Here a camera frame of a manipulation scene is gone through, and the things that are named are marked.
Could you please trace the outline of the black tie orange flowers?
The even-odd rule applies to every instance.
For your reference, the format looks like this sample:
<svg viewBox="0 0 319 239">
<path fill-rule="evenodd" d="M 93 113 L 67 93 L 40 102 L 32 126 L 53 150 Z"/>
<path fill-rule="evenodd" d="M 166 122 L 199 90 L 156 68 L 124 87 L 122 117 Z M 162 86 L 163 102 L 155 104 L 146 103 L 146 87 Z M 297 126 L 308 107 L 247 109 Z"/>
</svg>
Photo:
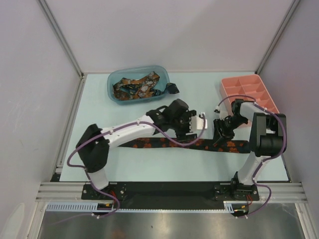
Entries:
<svg viewBox="0 0 319 239">
<path fill-rule="evenodd" d="M 185 148 L 211 152 L 250 153 L 249 142 L 246 140 L 229 140 L 221 144 L 214 143 L 212 139 L 199 139 L 195 144 L 180 146 L 165 137 L 143 137 L 123 143 L 120 147 L 150 149 L 150 148 Z"/>
</svg>

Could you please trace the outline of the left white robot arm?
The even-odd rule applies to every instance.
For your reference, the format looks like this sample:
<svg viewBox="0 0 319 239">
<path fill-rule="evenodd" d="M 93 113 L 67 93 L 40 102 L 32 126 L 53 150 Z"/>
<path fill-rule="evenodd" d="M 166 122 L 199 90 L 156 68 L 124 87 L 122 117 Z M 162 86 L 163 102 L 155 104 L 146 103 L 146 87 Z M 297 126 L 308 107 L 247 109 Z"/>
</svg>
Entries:
<svg viewBox="0 0 319 239">
<path fill-rule="evenodd" d="M 184 142 L 189 133 L 204 132 L 207 122 L 205 114 L 197 115 L 189 110 L 188 104 L 181 99 L 174 100 L 169 106 L 148 111 L 140 118 L 117 126 L 99 128 L 96 124 L 87 127 L 78 141 L 75 152 L 78 153 L 82 168 L 93 186 L 93 194 L 99 199 L 109 196 L 109 180 L 105 172 L 109 151 L 137 138 L 149 137 L 161 133 L 180 146 L 196 143 Z"/>
</svg>

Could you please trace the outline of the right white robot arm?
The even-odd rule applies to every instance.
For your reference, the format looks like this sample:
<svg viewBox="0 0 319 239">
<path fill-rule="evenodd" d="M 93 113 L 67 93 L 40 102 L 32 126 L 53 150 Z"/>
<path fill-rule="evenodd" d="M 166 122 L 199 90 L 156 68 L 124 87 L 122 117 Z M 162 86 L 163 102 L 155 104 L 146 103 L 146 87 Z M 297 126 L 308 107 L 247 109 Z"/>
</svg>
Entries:
<svg viewBox="0 0 319 239">
<path fill-rule="evenodd" d="M 232 140 L 234 130 L 251 122 L 250 153 L 243 167 L 230 181 L 228 194 L 236 200 L 257 193 L 257 179 L 270 160 L 280 157 L 287 148 L 286 116 L 275 114 L 254 101 L 235 99 L 232 115 L 213 121 L 213 140 L 221 145 Z"/>
</svg>

